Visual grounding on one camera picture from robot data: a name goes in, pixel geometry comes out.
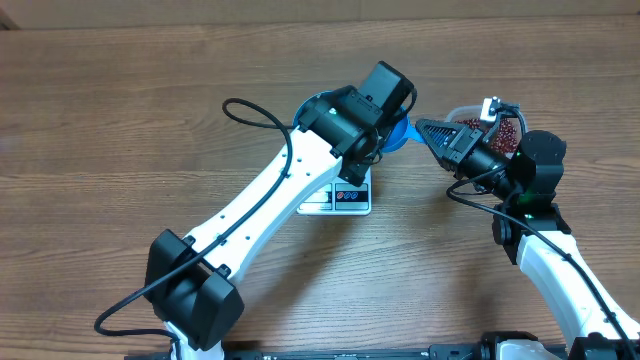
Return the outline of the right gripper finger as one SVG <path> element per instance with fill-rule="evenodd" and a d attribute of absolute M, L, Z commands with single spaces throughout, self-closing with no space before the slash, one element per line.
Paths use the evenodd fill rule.
<path fill-rule="evenodd" d="M 449 147 L 450 143 L 456 138 L 456 136 L 455 137 L 449 137 L 449 138 L 431 138 L 429 136 L 424 138 L 422 136 L 422 138 L 424 139 L 425 144 L 431 150 L 431 152 L 434 155 L 434 157 L 438 161 L 441 161 L 445 157 L 445 154 L 446 154 L 446 152 L 448 150 L 448 147 Z"/>
<path fill-rule="evenodd" d="M 449 138 L 473 132 L 473 130 L 465 124 L 436 121 L 426 118 L 419 119 L 416 122 L 416 129 L 424 138 L 427 136 L 431 138 Z"/>

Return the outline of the blue plastic measuring scoop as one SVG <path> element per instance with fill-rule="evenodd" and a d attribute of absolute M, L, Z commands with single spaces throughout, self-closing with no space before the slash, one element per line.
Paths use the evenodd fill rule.
<path fill-rule="evenodd" d="M 409 116 L 406 115 L 394 127 L 393 131 L 382 147 L 383 153 L 391 153 L 402 148 L 408 140 L 424 144 L 424 139 L 418 133 L 416 128 L 410 123 Z"/>

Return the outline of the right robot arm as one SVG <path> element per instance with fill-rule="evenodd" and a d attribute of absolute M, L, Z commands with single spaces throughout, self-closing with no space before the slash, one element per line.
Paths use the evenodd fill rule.
<path fill-rule="evenodd" d="M 555 203 L 566 144 L 520 123 L 506 154 L 492 146 L 500 127 L 420 119 L 416 129 L 456 181 L 446 191 L 492 215 L 493 238 L 534 284 L 558 323 L 570 359 L 636 359 L 639 324 L 622 310 L 581 256 Z"/>

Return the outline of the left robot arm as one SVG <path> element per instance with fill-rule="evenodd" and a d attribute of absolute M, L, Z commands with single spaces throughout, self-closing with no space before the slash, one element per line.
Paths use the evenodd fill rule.
<path fill-rule="evenodd" d="M 175 358 L 222 357 L 221 341 L 244 310 L 237 285 L 259 251 L 323 186 L 361 185 L 416 99 L 413 83 L 383 61 L 358 87 L 310 97 L 277 157 L 236 198 L 187 235 L 166 229 L 152 242 L 145 297 Z"/>

